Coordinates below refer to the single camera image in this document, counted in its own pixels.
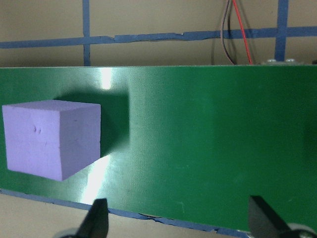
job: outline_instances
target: green panel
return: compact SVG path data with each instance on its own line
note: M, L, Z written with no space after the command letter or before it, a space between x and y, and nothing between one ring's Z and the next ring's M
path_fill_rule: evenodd
M102 158L57 182L6 169L0 187L247 230L249 195L317 229L317 67L2 68L0 104L102 105Z

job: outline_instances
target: blue painter's tape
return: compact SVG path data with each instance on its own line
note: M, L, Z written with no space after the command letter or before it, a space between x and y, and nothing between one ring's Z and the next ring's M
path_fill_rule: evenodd
M287 34L288 0L278 1L277 34L275 40L275 59L285 60L286 34Z
M272 38L278 34L276 28L263 29L246 29L247 38ZM287 28L287 37L305 37L317 36L317 26L311 27L289 27ZM51 40L32 40L32 41L12 41L0 42L0 49L15 49L15 48L32 48L32 47L58 47L58 46L77 46L77 45L92 45L92 44L114 44L114 43L131 43L139 41L166 41L166 40L180 40L180 41L201 41L212 38L219 38L219 31L194 31L177 33L157 33L157 34L143 34L143 35L118 35L110 36L91 36L79 38L66 39L51 39ZM230 33L224 31L224 38L227 39L242 39L240 30L231 30ZM285 52L285 41L282 47Z
M91 66L91 64L90 64L90 45L84 45L84 66Z
M85 38L66 38L53 40L34 40L34 41L11 41L0 42L1 49L14 48L33 48L33 47L55 47L55 46L76 46L85 44Z
M87 205L87 204L83 204L83 203L63 201L63 200L59 200L59 199L46 198L46 197L30 195L30 194L9 191L9 190L1 190L0 189L0 194L21 197L21 198L31 199L31 200L35 200L35 201L40 201L40 202L53 203L56 205L73 207L73 208L82 209L82 210L89 210L91 208L91 205ZM195 230L199 230L199 231L206 231L206 232L216 231L217 234L234 236L234 237L239 237L239 238L248 238L246 233L241 232L241 231L237 231L237 230L233 230L233 229L219 228L219 227L215 227L215 226L191 223L191 222L180 221L180 220L173 220L173 219L162 218L162 217L152 217L152 216L147 216L147 215L143 215L143 214L139 214L139 213L126 212L126 211L121 211L121 210L111 209L111 208L109 209L109 213L114 214L114 215L118 215L121 217L127 217L127 218L134 218L134 219L140 219L140 220L153 220L155 222L160 222L160 223L163 223L165 225L171 225L171 226L176 226L176 227L190 228L190 229L195 229Z
M83 0L83 34L84 37L90 36L90 12L89 0Z
M317 26L288 27L288 37L317 36Z

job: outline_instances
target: cube face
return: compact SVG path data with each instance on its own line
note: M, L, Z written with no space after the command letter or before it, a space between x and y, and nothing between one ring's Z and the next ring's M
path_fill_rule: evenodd
M61 181L100 158L99 104L47 100L2 112L9 170Z

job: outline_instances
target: wire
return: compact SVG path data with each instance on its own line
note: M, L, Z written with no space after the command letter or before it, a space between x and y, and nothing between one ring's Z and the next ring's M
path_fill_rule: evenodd
M226 45L225 45L225 43L224 43L224 38L223 38L223 27L224 27L224 22L225 22L225 19L226 19L226 15L227 15L227 13L228 13L229 3L230 3L230 0L227 0L226 5L225 5L225 8L224 8L224 12L223 12L222 20L221 20L221 26L220 26L220 39L221 39L221 45L222 45L223 51L224 51L224 53L226 54L228 60L229 60L232 64L235 64L235 62L233 61L233 59L230 57L229 52L227 51Z
M247 42L247 38L246 38L246 33L244 32L244 28L243 28L242 21L241 21L241 16L240 16L239 9L238 9L238 6L237 6L237 2L236 2L236 0L232 0L232 1L233 1L234 9L236 10L236 14L237 14L238 21L239 21L239 24L240 24L240 29L241 29L241 32L242 32L244 45L246 47L246 52L247 52L249 64L253 64L251 56L250 56L250 51L249 51L249 46L248 46L248 42Z

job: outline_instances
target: beige surface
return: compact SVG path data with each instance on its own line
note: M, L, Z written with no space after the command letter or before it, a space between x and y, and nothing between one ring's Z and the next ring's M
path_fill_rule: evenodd
M248 41L255 63L274 58L274 38ZM232 56L236 56L238 63L248 64L243 40L226 40L226 43L232 52L235 46L236 53ZM91 63L97 66L230 64L220 39L91 45Z
M83 36L81 0L0 0L0 42Z
M0 67L82 66L83 46L0 49Z
M288 26L317 26L316 0L290 0L288 7Z
M75 232L87 211L0 194L1 238L59 238ZM108 238L230 238L164 225L152 220L109 215Z
M289 37L286 40L286 59L311 64L317 60L317 37Z
M90 0L92 36L219 30L224 0ZM247 27L276 27L276 0L241 0ZM232 8L231 29L240 29Z

